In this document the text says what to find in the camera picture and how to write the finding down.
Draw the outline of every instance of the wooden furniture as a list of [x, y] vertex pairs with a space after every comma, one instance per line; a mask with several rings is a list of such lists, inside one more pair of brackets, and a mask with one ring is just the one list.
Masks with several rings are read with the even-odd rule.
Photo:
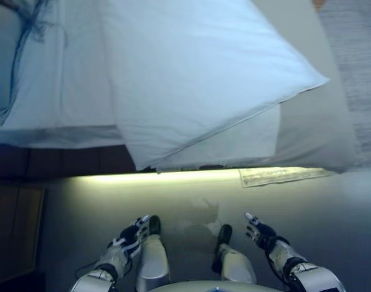
[[0, 283], [34, 271], [44, 190], [0, 185]]
[[0, 179], [49, 179], [135, 171], [124, 145], [79, 150], [0, 145]]

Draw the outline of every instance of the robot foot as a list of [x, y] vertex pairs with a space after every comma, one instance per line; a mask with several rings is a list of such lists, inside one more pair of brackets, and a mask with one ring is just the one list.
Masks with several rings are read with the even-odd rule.
[[218, 234], [217, 245], [215, 246], [215, 257], [212, 262], [211, 269], [213, 272], [220, 274], [222, 271], [222, 253], [220, 252], [220, 246], [222, 244], [228, 245], [232, 237], [233, 229], [232, 226], [224, 224], [221, 227], [220, 233]]
[[157, 215], [153, 215], [149, 219], [149, 233], [160, 235], [161, 233], [161, 222], [160, 218]]

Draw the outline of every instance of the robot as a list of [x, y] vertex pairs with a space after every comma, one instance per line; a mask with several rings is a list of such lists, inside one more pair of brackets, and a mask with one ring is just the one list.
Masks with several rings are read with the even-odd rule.
[[[290, 292], [346, 292], [339, 279], [328, 269], [309, 263], [283, 237], [250, 213], [246, 236], [264, 250], [274, 274]], [[225, 224], [218, 235], [212, 270], [222, 281], [170, 283], [170, 269], [161, 237], [158, 216], [146, 215], [132, 222], [107, 247], [94, 269], [79, 278], [70, 292], [118, 292], [117, 284], [133, 267], [137, 269], [137, 292], [279, 292], [256, 285], [248, 258], [232, 249], [232, 228]]]

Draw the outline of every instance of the white robot leg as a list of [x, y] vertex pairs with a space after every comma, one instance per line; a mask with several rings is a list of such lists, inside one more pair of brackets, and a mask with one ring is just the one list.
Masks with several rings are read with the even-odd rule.
[[137, 270], [137, 292], [148, 292], [170, 283], [167, 254], [160, 235], [153, 234], [142, 244], [139, 267]]
[[232, 249], [226, 244], [220, 246], [222, 253], [222, 272], [223, 281], [233, 281], [255, 284], [256, 275], [249, 259], [242, 253]]

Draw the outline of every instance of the pillow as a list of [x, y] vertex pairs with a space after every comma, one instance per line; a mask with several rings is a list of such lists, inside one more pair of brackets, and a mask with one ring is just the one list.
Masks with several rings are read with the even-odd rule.
[[0, 5], [0, 125], [13, 103], [12, 72], [23, 22], [13, 10]]
[[0, 125], [16, 97], [17, 63], [25, 40], [35, 26], [43, 2], [48, 0], [0, 0]]
[[98, 9], [114, 117], [138, 170], [328, 80], [250, 0]]
[[32, 19], [35, 16], [36, 7], [44, 0], [0, 0], [0, 5], [7, 7], [25, 18]]

